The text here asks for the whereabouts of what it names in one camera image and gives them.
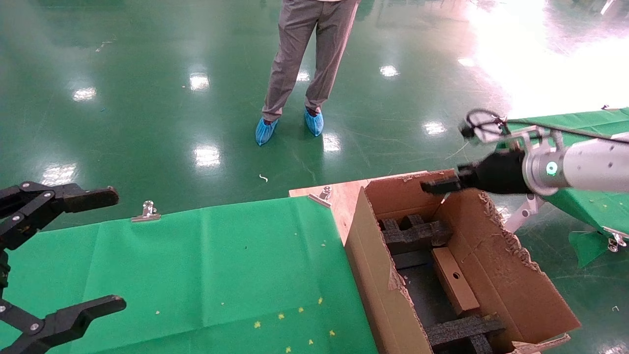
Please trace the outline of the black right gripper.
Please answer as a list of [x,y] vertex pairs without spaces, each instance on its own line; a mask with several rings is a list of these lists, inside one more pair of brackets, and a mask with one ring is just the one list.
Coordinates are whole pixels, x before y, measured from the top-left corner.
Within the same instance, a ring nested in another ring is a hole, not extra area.
[[[458,176],[467,188],[494,194],[529,194],[522,171],[525,153],[522,150],[496,151],[481,161],[458,165]],[[423,181],[421,188],[429,194],[447,194],[462,190],[458,177]]]

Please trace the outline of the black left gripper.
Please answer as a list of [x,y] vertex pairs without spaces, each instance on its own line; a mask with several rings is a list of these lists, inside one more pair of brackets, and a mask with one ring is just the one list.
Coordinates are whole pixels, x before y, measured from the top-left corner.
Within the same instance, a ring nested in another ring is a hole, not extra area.
[[[59,186],[25,181],[0,191],[0,295],[8,287],[10,266],[5,251],[16,250],[38,231],[63,213],[79,213],[115,206],[119,194],[108,186],[84,190],[78,184]],[[45,354],[54,347],[83,337],[90,323],[103,316],[123,311],[126,301],[108,295],[72,305],[48,314],[43,319],[2,299],[0,319],[22,334],[3,348],[3,354]]]

